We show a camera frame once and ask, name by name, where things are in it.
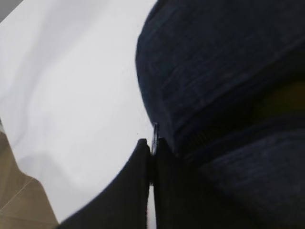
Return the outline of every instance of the floor tile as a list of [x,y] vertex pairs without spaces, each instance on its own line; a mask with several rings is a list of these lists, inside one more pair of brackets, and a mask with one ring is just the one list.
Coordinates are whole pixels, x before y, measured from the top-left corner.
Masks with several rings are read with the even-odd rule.
[[0,216],[1,229],[54,229],[56,225]]
[[3,134],[0,134],[0,211],[31,181],[17,167],[15,158]]
[[5,206],[0,216],[49,224],[57,223],[44,189],[35,179]]

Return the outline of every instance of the tiled floor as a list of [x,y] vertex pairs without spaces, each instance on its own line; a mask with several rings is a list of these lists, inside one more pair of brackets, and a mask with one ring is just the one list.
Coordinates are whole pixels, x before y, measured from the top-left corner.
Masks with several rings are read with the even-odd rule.
[[0,133],[0,229],[53,229],[56,225],[43,187],[19,171]]

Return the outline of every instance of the denim fabric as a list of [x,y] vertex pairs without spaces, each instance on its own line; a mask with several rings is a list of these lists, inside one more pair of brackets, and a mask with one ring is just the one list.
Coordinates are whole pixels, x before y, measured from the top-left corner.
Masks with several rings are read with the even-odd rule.
[[234,104],[305,68],[304,12],[303,0],[157,2],[136,67],[150,120],[172,150]]
[[305,227],[305,130],[283,131],[232,150],[199,170],[271,228]]

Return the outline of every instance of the dark blue jeans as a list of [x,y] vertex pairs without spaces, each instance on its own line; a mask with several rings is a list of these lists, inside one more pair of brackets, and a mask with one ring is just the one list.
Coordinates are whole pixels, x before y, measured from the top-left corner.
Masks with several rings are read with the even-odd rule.
[[[136,66],[147,113],[174,153],[290,72],[305,73],[304,12],[303,0],[158,1]],[[305,227],[304,116],[226,133],[185,161],[264,224]]]

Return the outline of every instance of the beige tile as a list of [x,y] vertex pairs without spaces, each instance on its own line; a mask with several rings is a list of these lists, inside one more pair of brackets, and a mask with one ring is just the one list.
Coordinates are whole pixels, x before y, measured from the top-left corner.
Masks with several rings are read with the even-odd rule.
[[0,134],[0,211],[31,178],[17,167],[4,134]]
[[33,179],[5,208],[0,216],[56,224],[56,218],[41,184]]
[[0,216],[1,229],[53,229],[55,225]]

